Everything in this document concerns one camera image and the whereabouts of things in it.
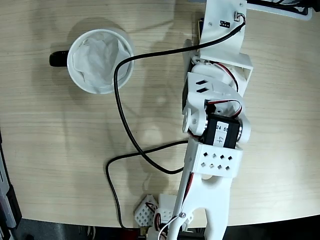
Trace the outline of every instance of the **robotic arm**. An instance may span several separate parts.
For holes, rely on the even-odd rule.
[[[246,0],[207,0],[200,43],[218,39],[246,21],[246,9]],[[182,130],[189,133],[184,168],[177,196],[160,194],[153,221],[157,226],[149,228],[148,240],[204,239],[181,235],[198,208],[206,213],[205,239],[224,236],[231,183],[243,156],[237,143],[246,143],[251,133],[243,95],[253,66],[249,56],[240,53],[244,34],[243,28],[226,41],[183,55]],[[185,47],[191,45],[191,40],[185,41]]]

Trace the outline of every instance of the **wood grain surface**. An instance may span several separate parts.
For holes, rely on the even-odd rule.
[[[82,91],[49,55],[88,30],[118,27],[136,54],[181,47],[196,36],[205,6],[187,0],[2,0],[0,128],[24,218],[118,226],[106,161],[134,148],[113,94]],[[252,132],[231,189],[230,225],[320,214],[320,14],[301,21],[249,10],[242,52],[254,71],[245,93]],[[181,54],[138,60],[120,90],[143,148],[184,139]],[[150,154],[183,165],[186,146]],[[111,166],[124,224],[146,194],[176,194],[180,175],[141,157]],[[192,226],[204,226],[203,211]]]

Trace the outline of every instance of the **black mug handle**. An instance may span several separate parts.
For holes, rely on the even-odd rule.
[[[66,67],[69,51],[56,51],[51,53],[49,64],[51,67]]]

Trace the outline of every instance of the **white wire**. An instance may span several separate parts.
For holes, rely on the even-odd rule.
[[[93,226],[93,236],[92,236],[92,240],[95,240],[96,237],[96,227]]]
[[[158,234],[158,240],[161,240],[161,234],[165,230],[165,228],[168,227],[169,224],[172,223],[174,220],[176,220],[178,217],[179,217],[179,215],[171,218],[171,220],[168,221],[167,224],[163,226],[163,228],[161,228],[161,230],[159,231],[159,234]]]

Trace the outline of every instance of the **mug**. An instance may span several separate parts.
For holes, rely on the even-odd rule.
[[[105,29],[94,29],[82,34],[73,42],[69,50],[56,51],[52,53],[49,57],[49,64],[52,67],[67,67],[69,75],[73,80],[73,82],[79,88],[81,88],[86,92],[92,93],[92,94],[109,94],[114,92],[113,85],[107,85],[104,87],[91,86],[90,84],[87,84],[84,81],[83,74],[74,68],[73,54],[77,51],[77,49],[84,42],[84,40],[88,39],[90,36],[96,33],[108,33],[108,34],[114,35],[126,48],[128,53],[130,54],[130,57],[134,55],[134,44],[131,38],[127,35],[127,33],[121,29],[110,27]],[[126,74],[122,78],[118,79],[118,88],[121,88],[126,84],[126,82],[131,77],[133,70],[134,70],[134,61],[131,61],[129,63],[129,67]]]

